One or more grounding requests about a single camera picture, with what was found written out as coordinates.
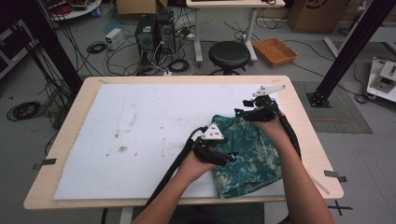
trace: green patterned cloth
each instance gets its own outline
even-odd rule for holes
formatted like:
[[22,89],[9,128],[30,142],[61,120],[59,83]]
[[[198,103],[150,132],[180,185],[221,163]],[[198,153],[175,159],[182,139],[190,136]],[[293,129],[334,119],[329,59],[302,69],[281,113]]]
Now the green patterned cloth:
[[216,151],[238,152],[236,161],[214,169],[216,188],[221,199],[249,194],[268,186],[280,178],[280,160],[273,143],[254,124],[240,118],[215,115],[212,123],[218,125],[228,138]]

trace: white triangular bracket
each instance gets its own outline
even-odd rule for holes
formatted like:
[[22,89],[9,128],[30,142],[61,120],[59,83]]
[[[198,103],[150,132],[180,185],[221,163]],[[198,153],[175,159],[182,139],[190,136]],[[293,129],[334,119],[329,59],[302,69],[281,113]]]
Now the white triangular bracket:
[[222,135],[218,125],[212,123],[201,138],[204,140],[222,140],[224,135]]
[[253,93],[253,97],[264,96],[270,93],[281,91],[286,88],[285,85],[283,86],[261,86],[256,92]]

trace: left forearm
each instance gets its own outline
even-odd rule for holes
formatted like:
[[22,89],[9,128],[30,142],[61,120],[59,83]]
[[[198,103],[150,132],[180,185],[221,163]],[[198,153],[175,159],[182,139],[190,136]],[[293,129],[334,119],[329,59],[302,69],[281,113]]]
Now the left forearm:
[[189,184],[189,181],[175,175],[161,193],[132,223],[168,223],[181,195]]

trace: black round stool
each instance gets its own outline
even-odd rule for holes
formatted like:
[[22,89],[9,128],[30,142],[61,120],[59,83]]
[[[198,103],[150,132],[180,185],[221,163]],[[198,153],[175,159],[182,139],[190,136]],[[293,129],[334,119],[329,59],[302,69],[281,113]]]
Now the black round stool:
[[234,69],[242,68],[246,71],[244,66],[250,61],[250,52],[242,44],[222,41],[210,48],[209,59],[214,65],[220,67],[220,69],[211,72],[210,75],[220,71],[223,71],[223,75],[231,75],[232,73],[240,75]]

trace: white power box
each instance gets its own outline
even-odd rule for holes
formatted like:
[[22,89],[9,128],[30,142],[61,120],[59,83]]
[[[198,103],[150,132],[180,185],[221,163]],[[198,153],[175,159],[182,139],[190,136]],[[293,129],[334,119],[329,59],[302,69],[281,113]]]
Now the white power box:
[[109,49],[117,49],[124,42],[121,29],[115,28],[105,36],[107,47]]

